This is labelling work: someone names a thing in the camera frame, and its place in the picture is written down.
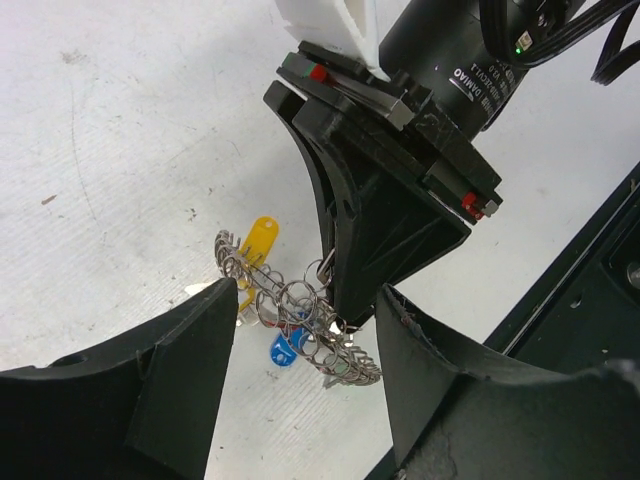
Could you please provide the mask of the blue key tag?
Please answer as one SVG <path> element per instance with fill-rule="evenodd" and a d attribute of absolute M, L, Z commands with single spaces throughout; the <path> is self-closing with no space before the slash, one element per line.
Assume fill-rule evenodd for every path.
<path fill-rule="evenodd" d="M 278 367 L 289 367 L 299 357 L 311 333 L 304 326 L 288 326 L 283 321 L 278 323 L 277 328 L 279 333 L 270 346 L 270 358 Z"/>

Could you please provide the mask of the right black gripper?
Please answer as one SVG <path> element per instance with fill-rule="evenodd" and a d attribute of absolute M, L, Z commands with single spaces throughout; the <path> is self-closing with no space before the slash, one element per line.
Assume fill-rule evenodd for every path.
<path fill-rule="evenodd" d="M 400 71 L 375 76 L 362 60 L 303 41 L 263 100 L 296 143 L 311 179 L 329 299 L 351 325 L 377 290 L 463 243 L 494 215 L 501 177 L 438 104 Z M 350 107 L 350 102 L 370 120 Z"/>

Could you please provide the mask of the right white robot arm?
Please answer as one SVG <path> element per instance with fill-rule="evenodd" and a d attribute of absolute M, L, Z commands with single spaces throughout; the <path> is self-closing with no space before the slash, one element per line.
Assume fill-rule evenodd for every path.
<path fill-rule="evenodd" d="M 526 74 L 608 26 L 592 79 L 639 60 L 635 1 L 412 1 L 384 38 L 371 1 L 282 1 L 298 39 L 264 100 L 309 173 L 318 277 L 340 325 L 461 245 L 501 205 L 473 146 Z"/>

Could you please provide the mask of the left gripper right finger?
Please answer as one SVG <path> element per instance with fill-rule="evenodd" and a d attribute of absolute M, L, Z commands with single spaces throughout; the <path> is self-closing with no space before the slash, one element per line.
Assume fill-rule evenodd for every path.
<path fill-rule="evenodd" d="M 392 286 L 376 330 L 397 471 L 408 479 L 635 479 L 639 367 L 562 374 L 502 355 Z"/>

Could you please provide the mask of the yellow key tag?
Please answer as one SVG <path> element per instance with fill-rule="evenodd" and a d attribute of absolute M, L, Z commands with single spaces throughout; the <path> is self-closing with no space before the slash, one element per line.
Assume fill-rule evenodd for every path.
<path fill-rule="evenodd" d="M 252 275 L 266 264 L 267 257 L 279 234 L 277 221 L 269 216 L 259 217 L 251 227 L 242 245 L 237 249 L 236 270 L 239 274 L 239 287 L 248 293 L 255 292 Z"/>

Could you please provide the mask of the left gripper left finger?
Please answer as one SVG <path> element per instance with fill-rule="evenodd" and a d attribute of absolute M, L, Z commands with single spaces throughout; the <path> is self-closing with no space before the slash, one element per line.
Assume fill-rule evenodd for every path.
<path fill-rule="evenodd" d="M 1 374 L 5 479 L 201 479 L 234 341 L 222 279 L 45 367 Z"/>

